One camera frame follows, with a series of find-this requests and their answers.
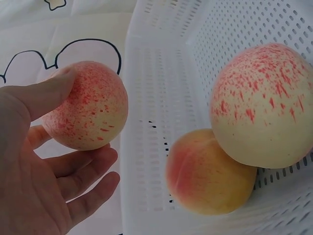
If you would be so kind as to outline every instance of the black outline drawing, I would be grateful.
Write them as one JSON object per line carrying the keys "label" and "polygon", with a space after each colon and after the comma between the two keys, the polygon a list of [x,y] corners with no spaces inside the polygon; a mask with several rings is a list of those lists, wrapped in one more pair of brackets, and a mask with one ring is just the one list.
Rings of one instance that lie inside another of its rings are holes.
{"label": "black outline drawing", "polygon": [[58,8],[65,7],[65,6],[67,5],[67,0],[64,0],[64,2],[65,2],[64,5],[57,6],[56,8],[51,9],[51,4],[50,4],[50,2],[47,1],[47,0],[44,0],[44,1],[45,1],[46,3],[48,3],[50,11],[54,11],[54,10],[56,10],[56,9],[58,9]]}
{"label": "black outline drawing", "polygon": [[5,69],[4,74],[3,74],[3,75],[0,74],[0,77],[2,77],[3,80],[4,80],[4,83],[6,83],[5,75],[6,75],[6,72],[8,71],[8,69],[9,69],[9,67],[10,67],[10,65],[11,65],[11,63],[12,63],[12,61],[14,60],[14,58],[15,58],[16,56],[18,56],[19,54],[25,53],[25,52],[34,52],[34,53],[37,53],[37,54],[41,57],[41,59],[42,59],[42,61],[43,61],[43,63],[44,63],[44,67],[45,67],[46,70],[48,70],[48,69],[50,69],[50,68],[52,68],[52,67],[55,67],[56,69],[58,69],[58,68],[59,68],[59,66],[58,66],[58,57],[59,57],[59,55],[60,55],[69,45],[71,45],[71,44],[73,44],[73,43],[76,43],[76,42],[80,42],[80,41],[100,41],[100,42],[107,43],[107,44],[109,44],[111,47],[113,47],[114,50],[115,50],[116,53],[117,53],[117,56],[118,56],[118,69],[117,69],[117,72],[116,72],[116,73],[119,75],[119,73],[120,73],[120,71],[121,71],[121,67],[122,67],[122,57],[121,57],[121,54],[119,53],[118,49],[116,48],[116,46],[115,46],[114,44],[110,43],[109,41],[106,41],[106,40],[96,39],[96,38],[84,38],[84,39],[75,40],[75,41],[73,41],[73,42],[67,44],[67,45],[55,56],[54,64],[51,65],[51,66],[49,66],[49,67],[48,67],[48,65],[47,65],[47,63],[46,63],[46,61],[45,61],[45,58],[43,57],[43,55],[42,55],[39,51],[36,51],[36,50],[25,50],[25,51],[19,52],[19,53],[15,54],[15,55],[13,56],[13,58],[11,59],[11,61],[9,62],[8,66],[7,66],[6,69]]}

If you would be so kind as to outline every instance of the speckled peach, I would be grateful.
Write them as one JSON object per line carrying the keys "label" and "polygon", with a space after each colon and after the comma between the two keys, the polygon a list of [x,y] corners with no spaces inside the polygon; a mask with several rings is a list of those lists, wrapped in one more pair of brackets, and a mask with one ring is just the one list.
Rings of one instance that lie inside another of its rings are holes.
{"label": "speckled peach", "polygon": [[166,180],[170,194],[183,207],[219,215],[245,204],[256,170],[229,157],[211,129],[200,129],[183,135],[171,146]]}
{"label": "speckled peach", "polygon": [[77,73],[72,91],[61,106],[42,117],[43,126],[69,148],[98,149],[112,141],[126,123],[126,89],[116,72],[101,63],[82,61],[70,66]]}
{"label": "speckled peach", "polygon": [[210,107],[223,150],[240,163],[283,168],[313,147],[313,68],[282,44],[249,48],[221,71]]}

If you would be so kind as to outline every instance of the white plastic basket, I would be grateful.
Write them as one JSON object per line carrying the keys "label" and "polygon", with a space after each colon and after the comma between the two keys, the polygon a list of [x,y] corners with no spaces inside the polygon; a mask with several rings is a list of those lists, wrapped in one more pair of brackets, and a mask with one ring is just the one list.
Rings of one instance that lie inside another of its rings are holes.
{"label": "white plastic basket", "polygon": [[225,216],[187,212],[166,187],[171,144],[210,127],[219,71],[245,48],[269,42],[313,64],[313,0],[138,0],[123,71],[130,103],[120,154],[124,235],[313,234],[313,153],[289,168],[259,169],[250,201]]}

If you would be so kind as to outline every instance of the orange peach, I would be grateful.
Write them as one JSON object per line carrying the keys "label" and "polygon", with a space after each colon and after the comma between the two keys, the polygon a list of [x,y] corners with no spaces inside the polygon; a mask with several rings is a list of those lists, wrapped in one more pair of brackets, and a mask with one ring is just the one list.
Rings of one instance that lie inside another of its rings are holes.
{"label": "orange peach", "polygon": [[70,66],[77,73],[72,91],[61,106],[42,117],[43,126],[51,137],[69,148],[100,148],[112,141],[126,123],[126,89],[116,72],[104,64],[82,61]]}
{"label": "orange peach", "polygon": [[171,147],[166,165],[170,194],[185,208],[207,215],[230,213],[250,197],[257,168],[229,157],[211,129],[189,132]]}

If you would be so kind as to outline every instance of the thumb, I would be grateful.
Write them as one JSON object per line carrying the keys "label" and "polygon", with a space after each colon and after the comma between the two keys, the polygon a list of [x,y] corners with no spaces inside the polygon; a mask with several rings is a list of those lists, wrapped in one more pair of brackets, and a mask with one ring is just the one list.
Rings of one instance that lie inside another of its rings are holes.
{"label": "thumb", "polygon": [[0,89],[0,94],[10,97],[13,102],[19,102],[20,105],[14,105],[14,107],[24,110],[16,111],[25,114],[23,118],[30,123],[56,109],[64,102],[71,92],[75,75],[72,68],[62,69],[47,81],[25,87],[3,87]]}

